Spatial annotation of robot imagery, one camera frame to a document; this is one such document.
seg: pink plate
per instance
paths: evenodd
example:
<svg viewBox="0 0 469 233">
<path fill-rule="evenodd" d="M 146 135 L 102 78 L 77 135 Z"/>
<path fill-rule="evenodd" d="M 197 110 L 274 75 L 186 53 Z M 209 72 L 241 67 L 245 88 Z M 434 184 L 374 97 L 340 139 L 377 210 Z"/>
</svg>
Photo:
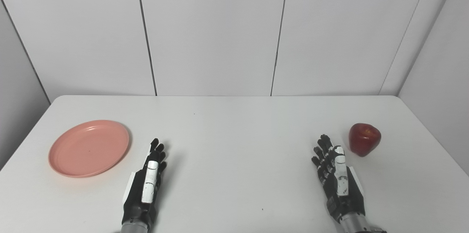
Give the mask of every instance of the pink plate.
<svg viewBox="0 0 469 233">
<path fill-rule="evenodd" d="M 69 177 L 107 171 L 125 154 L 129 133 L 115 121 L 88 121 L 62 134 L 49 151 L 52 169 Z"/>
</svg>

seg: apple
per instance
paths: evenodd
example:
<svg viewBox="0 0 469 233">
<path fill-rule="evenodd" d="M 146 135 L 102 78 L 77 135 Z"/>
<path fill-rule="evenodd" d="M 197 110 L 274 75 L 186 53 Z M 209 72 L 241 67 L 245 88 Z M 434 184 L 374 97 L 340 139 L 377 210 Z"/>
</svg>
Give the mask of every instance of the apple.
<svg viewBox="0 0 469 233">
<path fill-rule="evenodd" d="M 348 133 L 350 150 L 360 157 L 365 157 L 380 144 L 381 133 L 367 123 L 356 123 Z"/>
</svg>

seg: robotic hand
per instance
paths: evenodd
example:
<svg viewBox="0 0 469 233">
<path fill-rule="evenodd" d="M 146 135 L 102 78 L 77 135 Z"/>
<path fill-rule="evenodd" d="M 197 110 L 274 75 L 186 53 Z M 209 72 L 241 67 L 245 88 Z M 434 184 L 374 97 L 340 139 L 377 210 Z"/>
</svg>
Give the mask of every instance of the robotic hand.
<svg viewBox="0 0 469 233">
<path fill-rule="evenodd" d="M 143 168 L 135 173 L 124 203 L 121 233 L 148 233 L 156 218 L 155 199 L 166 168 L 164 145 L 155 138 Z"/>
<path fill-rule="evenodd" d="M 334 146 L 324 134 L 318 140 L 318 145 L 314 148 L 317 157 L 311 160 L 318 168 L 330 215 L 346 233 L 386 233 L 366 221 L 363 195 L 345 163 L 342 146 Z"/>
</svg>

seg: gray cylinder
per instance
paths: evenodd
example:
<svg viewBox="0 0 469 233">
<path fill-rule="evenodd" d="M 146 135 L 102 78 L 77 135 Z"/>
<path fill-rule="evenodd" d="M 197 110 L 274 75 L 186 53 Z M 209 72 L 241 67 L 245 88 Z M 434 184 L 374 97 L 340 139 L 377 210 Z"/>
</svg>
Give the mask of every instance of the gray cylinder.
<svg viewBox="0 0 469 233">
<path fill-rule="evenodd" d="M 355 212 L 348 213 L 340 218 L 340 225 L 346 233 L 372 232 L 365 216 Z"/>
<path fill-rule="evenodd" d="M 122 224 L 121 233 L 148 233 L 148 226 L 138 219 L 128 220 Z"/>
</svg>

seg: white table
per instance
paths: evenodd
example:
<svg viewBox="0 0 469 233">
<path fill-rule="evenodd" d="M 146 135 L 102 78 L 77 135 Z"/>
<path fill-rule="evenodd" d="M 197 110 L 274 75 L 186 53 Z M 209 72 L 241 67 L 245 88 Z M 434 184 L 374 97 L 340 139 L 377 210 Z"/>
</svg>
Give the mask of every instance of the white table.
<svg viewBox="0 0 469 233">
<path fill-rule="evenodd" d="M 125 158 L 90 178 L 55 173 L 52 143 L 94 119 L 127 126 Z M 357 122 L 383 136 L 365 158 L 346 151 L 368 220 L 389 233 L 467 232 L 469 178 L 392 96 L 62 96 L 0 171 L 0 231 L 118 232 L 130 172 L 158 137 L 169 165 L 154 232 L 335 233 L 310 158 L 322 133 L 347 146 Z"/>
</svg>

